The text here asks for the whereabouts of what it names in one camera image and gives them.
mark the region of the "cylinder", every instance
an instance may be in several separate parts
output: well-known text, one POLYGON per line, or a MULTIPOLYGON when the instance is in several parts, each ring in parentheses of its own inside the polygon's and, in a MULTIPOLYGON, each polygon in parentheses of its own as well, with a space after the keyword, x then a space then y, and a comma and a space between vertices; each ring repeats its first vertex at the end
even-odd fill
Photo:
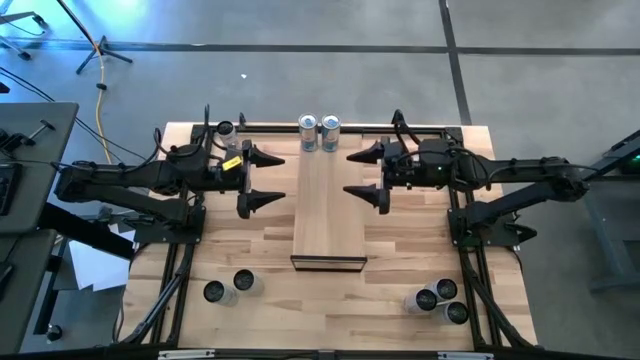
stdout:
POLYGON ((451 279, 439 279, 424 288, 433 291, 438 297, 438 302, 451 300, 458 295, 458 286, 451 279))
POLYGON ((338 149, 340 140, 340 119, 335 115, 326 115, 322 118, 322 149, 334 152, 338 149))
POLYGON ((216 132, 225 147, 238 147, 238 135, 236 134, 236 128, 230 121, 220 122, 218 126, 216 126, 216 132))
POLYGON ((204 298, 210 303, 224 306, 234 306, 238 303, 236 291, 217 280, 205 285, 203 292, 204 298))
POLYGON ((467 306, 459 301, 438 305, 442 309, 442 320, 447 325, 462 325, 469 319, 467 306))
POLYGON ((251 296, 258 296, 264 291, 262 279, 247 269, 242 269, 233 276, 233 285, 242 294, 251 296))
POLYGON ((404 298, 404 310, 409 314, 426 314, 437 304, 436 295, 429 289, 420 289, 404 298))
POLYGON ((300 129, 300 144, 304 151, 318 149, 318 120, 312 114, 300 115, 298 118, 300 129))

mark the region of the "white paper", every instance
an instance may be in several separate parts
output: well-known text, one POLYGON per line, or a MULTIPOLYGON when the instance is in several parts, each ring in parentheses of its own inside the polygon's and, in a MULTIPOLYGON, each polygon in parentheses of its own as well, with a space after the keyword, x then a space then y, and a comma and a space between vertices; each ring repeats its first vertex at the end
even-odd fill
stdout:
MULTIPOLYGON (((135 231, 118 233, 118 226, 109 225, 111 232, 133 243, 135 231)), ((80 289, 93 285, 93 291, 126 285, 129 280, 129 261, 96 250, 78 241, 69 243, 76 282, 80 289)))

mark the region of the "gray floor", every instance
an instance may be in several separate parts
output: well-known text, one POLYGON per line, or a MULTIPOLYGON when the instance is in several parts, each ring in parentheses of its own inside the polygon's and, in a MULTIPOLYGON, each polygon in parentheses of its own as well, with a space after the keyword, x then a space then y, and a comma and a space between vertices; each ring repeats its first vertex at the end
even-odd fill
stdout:
MULTIPOLYGON (((436 0, 119 0, 70 2, 95 36, 113 41, 239 44, 445 44, 436 0)), ((633 0, 450 0, 459 46, 638 47, 640 3, 633 0)), ((50 24, 49 39, 81 39, 55 2, 16 1, 50 24)), ((30 20, 18 25, 32 31, 30 20)), ((0 35, 24 37, 0 27, 0 35)), ((56 100, 78 102, 94 123, 99 66, 80 76, 84 51, 32 50, 24 62, 0 50, 0 64, 56 100)), ((446 55, 128 52, 107 58, 103 123, 108 137, 148 153, 153 127, 195 121, 205 103, 216 120, 243 111, 249 121, 293 121, 333 112, 347 122, 388 122, 395 108, 414 124, 459 124, 446 55)), ((561 155, 591 163, 637 130, 640 57, 461 56, 472 121, 488 125, 498 157, 561 155)), ((39 101, 17 86, 0 101, 39 101)), ((122 156, 125 161, 135 158, 122 156)), ((75 129, 64 161, 103 161, 98 144, 75 129)), ((98 204, 68 205, 90 213, 98 204)), ((640 292, 592 295, 606 275, 581 202, 546 203, 523 212, 539 231, 523 246, 524 277, 541 345, 554 350, 640 355, 640 292)), ((66 330, 46 345, 28 336, 23 351, 105 344, 119 291, 64 294, 54 314, 66 330), (101 318, 89 322, 96 309, 101 318)))

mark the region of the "wooden table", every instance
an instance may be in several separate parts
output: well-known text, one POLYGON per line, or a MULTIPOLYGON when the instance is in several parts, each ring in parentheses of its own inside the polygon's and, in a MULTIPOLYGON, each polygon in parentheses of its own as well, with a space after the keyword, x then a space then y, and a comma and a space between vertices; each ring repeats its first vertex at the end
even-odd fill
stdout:
MULTIPOLYGON (((165 146, 187 143, 192 125, 168 123, 165 146)), ((463 127, 463 134, 465 147, 493 158, 487 127, 463 127)), ((364 135, 362 148, 379 137, 364 135)), ((440 325, 435 315, 407 315, 402 308, 406 294, 441 277, 454 279, 459 286, 457 298, 465 301, 459 256, 449 239, 446 189, 394 189, 388 215, 365 207, 368 263, 363 272, 296 272, 289 257, 293 251, 299 138, 297 134, 251 134, 250 138, 263 151, 286 160, 276 168, 254 169, 252 187, 282 191, 287 197, 260 209, 250 220, 242 220, 235 210, 236 194, 207 193, 207 222, 193 260, 180 347, 472 349, 468 322, 440 325), (235 307, 204 299, 207 282, 232 284, 233 274, 242 268, 262 277, 262 296, 242 296, 235 307)), ((365 166, 363 177, 364 184, 379 181, 379 168, 365 166)), ((491 192, 477 191, 476 199, 491 200, 501 194, 500 186, 494 186, 491 192)), ((157 298, 166 252, 167 245, 152 244, 133 263, 124 295, 121 338, 131 333, 157 298)), ((496 302, 523 337, 536 343, 514 255, 502 248, 487 248, 486 257, 496 302)), ((478 308, 482 332, 489 341, 486 312, 479 300, 478 308)), ((164 334, 172 312, 173 302, 167 310, 164 334)))

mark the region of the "wooden board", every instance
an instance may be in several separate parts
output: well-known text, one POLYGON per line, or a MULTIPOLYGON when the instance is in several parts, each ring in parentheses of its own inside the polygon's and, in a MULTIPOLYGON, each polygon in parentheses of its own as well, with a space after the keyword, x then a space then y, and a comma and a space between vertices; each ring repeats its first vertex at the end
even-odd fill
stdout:
MULTIPOLYGON (((164 143, 188 142, 192 124, 169 123, 164 143)), ((465 146, 493 158, 487 127, 464 127, 465 146)), ((364 136, 366 148, 379 136, 364 136)), ((440 277, 454 279, 462 288, 457 251, 450 245, 446 221, 446 189, 392 191, 391 212, 378 215, 362 208, 365 255, 362 273, 296 272, 289 256, 293 237, 299 167, 296 134, 252 134, 260 149, 284 158, 277 168, 254 169, 252 186, 284 191, 287 197, 251 215, 237 217, 235 194, 206 197, 207 223, 196 248, 182 322, 180 347, 469 350, 469 325, 442 326, 436 316, 410 316, 401 301, 409 291, 440 277), (202 296, 211 280, 231 284, 233 274, 248 268, 265 283, 263 296, 241 297, 232 308, 212 305, 202 296)), ((379 181, 377 166, 365 165, 363 183, 379 181)), ((477 191, 491 200, 502 194, 477 191)), ((133 263, 124 296, 125 321, 121 338, 135 328, 158 295, 166 245, 153 244, 133 263)), ((535 333, 518 262, 500 248, 487 249, 487 262, 496 302, 529 341, 535 333)), ((458 299, 464 302, 462 289, 458 299)), ((485 339, 489 332, 478 300, 485 339)), ((164 334, 171 323, 173 302, 167 310, 164 334)))
POLYGON ((300 152, 293 255, 364 256, 364 203, 342 190, 362 184, 362 164, 346 159, 361 148, 361 135, 342 135, 333 153, 300 152))

